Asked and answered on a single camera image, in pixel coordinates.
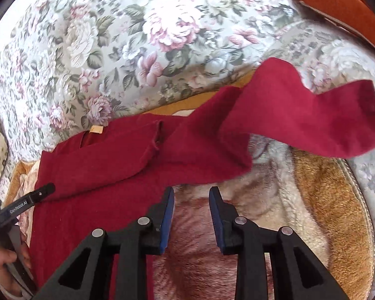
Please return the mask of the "floral bed quilt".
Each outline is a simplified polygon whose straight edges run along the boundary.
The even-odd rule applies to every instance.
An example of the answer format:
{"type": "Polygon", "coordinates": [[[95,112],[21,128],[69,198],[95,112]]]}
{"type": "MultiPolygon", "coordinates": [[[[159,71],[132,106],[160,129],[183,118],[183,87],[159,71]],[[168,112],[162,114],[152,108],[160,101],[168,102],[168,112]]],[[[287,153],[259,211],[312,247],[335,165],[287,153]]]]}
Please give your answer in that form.
{"type": "MultiPolygon", "coordinates": [[[[33,190],[27,176],[42,154],[77,134],[100,134],[135,115],[186,117],[219,90],[245,87],[270,58],[291,64],[316,95],[360,80],[375,88],[375,48],[316,20],[299,0],[16,1],[0,27],[0,132],[8,146],[0,199],[33,190]]],[[[278,227],[258,225],[292,227],[350,299],[369,296],[375,238],[346,162],[374,151],[319,161],[294,154],[327,262],[292,210],[278,227]]]]}

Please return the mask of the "floral plush fleece blanket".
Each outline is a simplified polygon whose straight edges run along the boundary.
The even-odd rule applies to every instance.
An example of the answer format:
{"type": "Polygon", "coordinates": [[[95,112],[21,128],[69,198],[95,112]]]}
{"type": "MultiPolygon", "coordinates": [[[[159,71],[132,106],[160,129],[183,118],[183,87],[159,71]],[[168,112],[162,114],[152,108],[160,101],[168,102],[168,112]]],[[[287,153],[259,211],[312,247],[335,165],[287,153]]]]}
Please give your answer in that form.
{"type": "Polygon", "coordinates": [[[19,226],[43,285],[94,228],[125,227],[175,192],[170,246],[150,257],[150,299],[177,296],[186,278],[190,299],[230,299],[234,259],[215,245],[209,188],[265,228],[307,224],[312,246],[328,262],[327,239],[302,200],[293,157],[313,161],[357,156],[375,148],[375,88],[357,80],[316,95],[299,75],[259,68],[242,88],[225,87],[188,116],[139,114],[113,120],[101,133],[82,132],[43,152],[27,179],[55,191],[27,210],[19,226]]]}

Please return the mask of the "orange velvet cushion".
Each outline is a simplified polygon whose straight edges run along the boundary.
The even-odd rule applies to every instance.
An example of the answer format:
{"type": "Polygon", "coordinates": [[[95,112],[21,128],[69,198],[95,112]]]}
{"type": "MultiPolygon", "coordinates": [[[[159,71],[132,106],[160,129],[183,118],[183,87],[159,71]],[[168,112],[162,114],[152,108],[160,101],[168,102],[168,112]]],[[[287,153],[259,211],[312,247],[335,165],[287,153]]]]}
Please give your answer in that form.
{"type": "Polygon", "coordinates": [[[299,0],[345,30],[363,38],[375,48],[375,14],[364,0],[299,0]]]}

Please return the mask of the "dark red knit sweater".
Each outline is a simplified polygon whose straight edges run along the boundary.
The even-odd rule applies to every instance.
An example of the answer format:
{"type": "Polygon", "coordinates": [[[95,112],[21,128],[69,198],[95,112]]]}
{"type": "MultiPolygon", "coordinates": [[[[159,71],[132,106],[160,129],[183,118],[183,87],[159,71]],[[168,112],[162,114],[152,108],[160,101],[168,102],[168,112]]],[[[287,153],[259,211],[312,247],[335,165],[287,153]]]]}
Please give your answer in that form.
{"type": "Polygon", "coordinates": [[[316,95],[272,57],[245,87],[220,89],[189,116],[119,118],[43,152],[36,185],[55,191],[33,211],[36,299],[150,299],[146,258],[165,252],[181,184],[211,185],[217,245],[238,257],[237,299],[267,297],[265,253],[276,298],[345,299],[297,233],[260,228],[223,201],[216,185],[251,169],[252,136],[323,157],[363,155],[375,148],[373,83],[316,95]]]}

